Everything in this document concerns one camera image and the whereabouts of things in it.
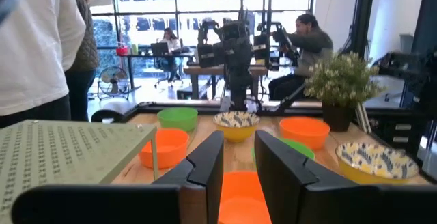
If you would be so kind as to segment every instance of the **yellow patterned bowl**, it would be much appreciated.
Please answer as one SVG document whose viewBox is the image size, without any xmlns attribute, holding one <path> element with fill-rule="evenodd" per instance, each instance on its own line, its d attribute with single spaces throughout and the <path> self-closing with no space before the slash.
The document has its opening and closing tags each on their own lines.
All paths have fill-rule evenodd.
<svg viewBox="0 0 437 224">
<path fill-rule="evenodd" d="M 344 176 L 359 184 L 405 184 L 419 173 L 410 157 L 382 145 L 344 143 L 335 154 Z"/>
<path fill-rule="evenodd" d="M 255 132 L 260 119 L 253 113 L 229 111 L 215 115 L 212 121 L 223 131 L 228 142 L 238 143 Z"/>
</svg>

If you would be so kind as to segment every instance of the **white flowers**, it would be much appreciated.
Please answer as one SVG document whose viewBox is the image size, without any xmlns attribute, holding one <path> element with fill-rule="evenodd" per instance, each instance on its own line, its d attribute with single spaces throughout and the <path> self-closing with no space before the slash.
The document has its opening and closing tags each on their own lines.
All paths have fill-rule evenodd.
<svg viewBox="0 0 437 224">
<path fill-rule="evenodd" d="M 310 68 L 313 76 L 307 79 L 305 94 L 324 102 L 354 106 L 379 94 L 383 88 L 370 77 L 377 68 L 368 68 L 356 53 L 333 55 Z"/>
</svg>

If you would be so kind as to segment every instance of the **white shirt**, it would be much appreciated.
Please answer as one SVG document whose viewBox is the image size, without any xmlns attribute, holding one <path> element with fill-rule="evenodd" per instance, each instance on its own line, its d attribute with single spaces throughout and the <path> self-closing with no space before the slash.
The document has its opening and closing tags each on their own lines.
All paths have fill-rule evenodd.
<svg viewBox="0 0 437 224">
<path fill-rule="evenodd" d="M 84 33 L 76 0 L 20 0 L 0 25 L 0 116 L 67 95 Z"/>
<path fill-rule="evenodd" d="M 169 46 L 169 52 L 173 50 L 178 50 L 180 48 L 180 41 L 179 39 L 172 39 L 168 40 L 166 38 L 163 38 L 160 43 L 166 42 L 167 46 Z"/>
</svg>

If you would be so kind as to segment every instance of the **white wall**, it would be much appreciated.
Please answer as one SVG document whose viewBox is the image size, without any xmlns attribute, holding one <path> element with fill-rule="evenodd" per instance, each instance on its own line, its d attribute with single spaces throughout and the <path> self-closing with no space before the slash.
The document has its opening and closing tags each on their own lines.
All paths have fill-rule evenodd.
<svg viewBox="0 0 437 224">
<path fill-rule="evenodd" d="M 315 0 L 314 15 L 338 50 L 346 43 L 354 16 L 355 0 Z"/>
<path fill-rule="evenodd" d="M 414 35 L 422 0 L 375 0 L 372 7 L 370 57 L 379 59 L 389 51 L 400 51 L 400 34 Z"/>
<path fill-rule="evenodd" d="M 401 33 L 414 34 L 421 0 L 373 0 L 368 38 L 370 56 L 377 59 L 400 49 Z M 315 0 L 314 13 L 338 50 L 346 42 L 354 16 L 355 0 Z"/>
</svg>

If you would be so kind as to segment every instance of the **pegboard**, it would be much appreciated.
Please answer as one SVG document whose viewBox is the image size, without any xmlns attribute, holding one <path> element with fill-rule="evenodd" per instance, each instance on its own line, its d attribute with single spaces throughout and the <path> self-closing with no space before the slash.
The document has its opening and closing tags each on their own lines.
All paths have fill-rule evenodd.
<svg viewBox="0 0 437 224">
<path fill-rule="evenodd" d="M 109 184 L 155 125 L 27 120 L 0 130 L 0 224 L 14 200 L 44 184 Z"/>
</svg>

